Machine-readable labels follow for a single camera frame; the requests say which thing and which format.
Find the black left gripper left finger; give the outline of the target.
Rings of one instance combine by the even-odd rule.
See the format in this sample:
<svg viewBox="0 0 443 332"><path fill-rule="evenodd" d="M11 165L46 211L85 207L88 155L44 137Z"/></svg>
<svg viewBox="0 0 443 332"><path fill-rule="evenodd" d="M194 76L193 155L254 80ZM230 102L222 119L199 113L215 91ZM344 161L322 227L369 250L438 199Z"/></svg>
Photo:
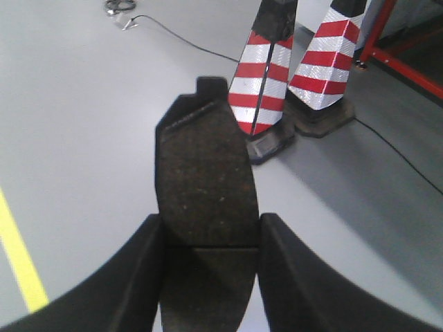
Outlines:
<svg viewBox="0 0 443 332"><path fill-rule="evenodd" d="M163 228L151 214L75 288L3 331L151 331L163 276Z"/></svg>

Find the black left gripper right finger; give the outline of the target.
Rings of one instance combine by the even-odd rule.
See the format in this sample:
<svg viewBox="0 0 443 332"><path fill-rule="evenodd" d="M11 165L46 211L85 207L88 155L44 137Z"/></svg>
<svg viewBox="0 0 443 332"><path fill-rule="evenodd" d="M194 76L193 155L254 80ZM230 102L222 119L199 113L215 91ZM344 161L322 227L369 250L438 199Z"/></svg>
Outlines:
<svg viewBox="0 0 443 332"><path fill-rule="evenodd" d="M437 331L325 263L277 215L260 217L258 279L271 331Z"/></svg>

